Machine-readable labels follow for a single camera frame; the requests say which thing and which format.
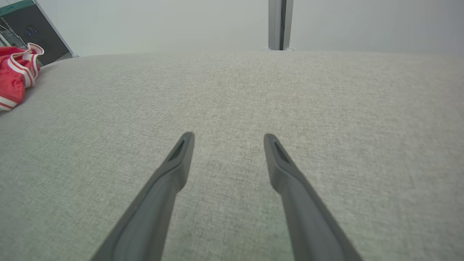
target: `towel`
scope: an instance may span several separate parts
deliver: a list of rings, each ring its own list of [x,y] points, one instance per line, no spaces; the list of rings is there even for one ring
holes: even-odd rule
[[[0,111],[10,111],[20,104],[25,89],[33,86],[39,75],[37,57],[44,54],[44,49],[33,43],[27,47],[0,47]]]

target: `white wall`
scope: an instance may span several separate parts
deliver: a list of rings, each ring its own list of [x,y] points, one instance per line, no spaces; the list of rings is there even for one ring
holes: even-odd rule
[[[464,55],[464,0],[294,0],[296,50]]]
[[[79,56],[256,50],[268,45],[267,0],[37,0]]]

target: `sofa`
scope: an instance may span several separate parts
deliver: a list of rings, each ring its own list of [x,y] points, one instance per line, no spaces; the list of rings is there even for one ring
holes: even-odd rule
[[[141,53],[41,68],[0,116],[0,260],[87,261],[186,131],[162,260],[292,260],[276,135],[364,260],[464,256],[464,60]]]

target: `fabric texture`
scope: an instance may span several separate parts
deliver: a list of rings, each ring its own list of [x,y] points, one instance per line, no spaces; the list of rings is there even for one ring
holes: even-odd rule
[[[185,131],[163,260],[292,260],[275,134],[365,260],[462,260],[464,63],[356,52],[136,54],[42,68],[0,117],[0,259],[89,260]]]
[[[34,85],[39,75],[37,57],[45,51],[33,43],[27,47],[0,47],[0,111],[10,111],[21,103],[25,88]]]

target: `red and white striped fabric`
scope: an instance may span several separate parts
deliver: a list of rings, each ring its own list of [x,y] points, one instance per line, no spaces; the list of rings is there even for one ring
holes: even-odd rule
[[[27,47],[0,47],[0,111],[10,111],[20,104],[25,88],[34,85],[39,75],[37,57],[44,54],[44,49],[33,43]]]

